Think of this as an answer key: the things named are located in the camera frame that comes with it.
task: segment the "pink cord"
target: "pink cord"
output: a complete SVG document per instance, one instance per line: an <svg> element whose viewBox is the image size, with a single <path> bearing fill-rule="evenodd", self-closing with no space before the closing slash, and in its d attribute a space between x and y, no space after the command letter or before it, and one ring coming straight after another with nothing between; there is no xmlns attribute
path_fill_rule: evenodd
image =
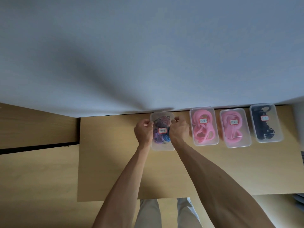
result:
<svg viewBox="0 0 304 228"><path fill-rule="evenodd" d="M199 144L203 144L207 141L210 141L215 137L215 131L212 125L212 120L212 114L207 110L200 109L194 112L192 117L192 124L195 125L195 127L193 128L193 136Z"/></svg>
<svg viewBox="0 0 304 228"><path fill-rule="evenodd" d="M222 113L222 123L224 126L226 142L236 143L242 140L243 135L239 129L242 127L243 119L238 112L224 111Z"/></svg>

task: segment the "leg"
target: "leg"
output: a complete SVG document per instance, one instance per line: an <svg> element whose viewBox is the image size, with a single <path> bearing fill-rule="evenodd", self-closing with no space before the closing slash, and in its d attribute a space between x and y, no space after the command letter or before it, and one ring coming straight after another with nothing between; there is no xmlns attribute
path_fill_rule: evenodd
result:
<svg viewBox="0 0 304 228"><path fill-rule="evenodd" d="M202 228L199 216L190 201L190 198L177 199L177 227Z"/></svg>
<svg viewBox="0 0 304 228"><path fill-rule="evenodd" d="M141 199L134 228L162 228L157 199Z"/></svg>

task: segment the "wooden table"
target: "wooden table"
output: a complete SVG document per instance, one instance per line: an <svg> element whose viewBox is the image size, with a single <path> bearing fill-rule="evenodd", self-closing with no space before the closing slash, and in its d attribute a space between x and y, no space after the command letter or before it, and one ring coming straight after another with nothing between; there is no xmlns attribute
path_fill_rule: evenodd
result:
<svg viewBox="0 0 304 228"><path fill-rule="evenodd" d="M252 134L249 147L195 146L187 143L220 166L251 195L304 192L304 166L297 139L292 107L278 106L284 134L282 142L258 143L252 132L249 109L245 108ZM222 129L216 110L220 137ZM184 115L189 123L189 111ZM103 201L134 154L138 142L133 128L150 114L81 118L78 170L78 201ZM150 150L139 189L139 199L178 198L196 195L196 190L176 151Z"/></svg>

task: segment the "red-bordered label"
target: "red-bordered label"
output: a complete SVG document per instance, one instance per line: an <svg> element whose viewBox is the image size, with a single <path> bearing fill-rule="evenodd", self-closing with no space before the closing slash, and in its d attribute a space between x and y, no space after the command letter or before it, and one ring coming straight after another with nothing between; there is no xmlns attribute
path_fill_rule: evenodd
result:
<svg viewBox="0 0 304 228"><path fill-rule="evenodd" d="M239 124L239 120L238 119L232 119L230 120L230 125L238 125Z"/></svg>
<svg viewBox="0 0 304 228"><path fill-rule="evenodd" d="M269 116L268 115L262 115L261 116L261 121L269 121Z"/></svg>
<svg viewBox="0 0 304 228"><path fill-rule="evenodd" d="M158 133L167 133L167 128L158 128Z"/></svg>
<svg viewBox="0 0 304 228"><path fill-rule="evenodd" d="M200 124L205 124L208 123L208 119L207 118L200 118Z"/></svg>

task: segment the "clear plastic box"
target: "clear plastic box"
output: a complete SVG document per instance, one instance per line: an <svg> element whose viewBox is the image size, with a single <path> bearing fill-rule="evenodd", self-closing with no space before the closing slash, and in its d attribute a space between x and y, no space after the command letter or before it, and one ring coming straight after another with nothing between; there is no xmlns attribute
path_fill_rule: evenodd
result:
<svg viewBox="0 0 304 228"><path fill-rule="evenodd" d="M193 142L196 146L216 145L219 142L215 112L212 107L189 111Z"/></svg>
<svg viewBox="0 0 304 228"><path fill-rule="evenodd" d="M258 142L279 142L284 139L274 104L252 105L249 111L253 131Z"/></svg>
<svg viewBox="0 0 304 228"><path fill-rule="evenodd" d="M228 148L250 146L252 143L245 110L227 109L220 113L223 139Z"/></svg>
<svg viewBox="0 0 304 228"><path fill-rule="evenodd" d="M173 119L173 113L156 112L150 115L150 120L154 122L154 137L151 144L153 150L175 150L169 136L171 120Z"/></svg>

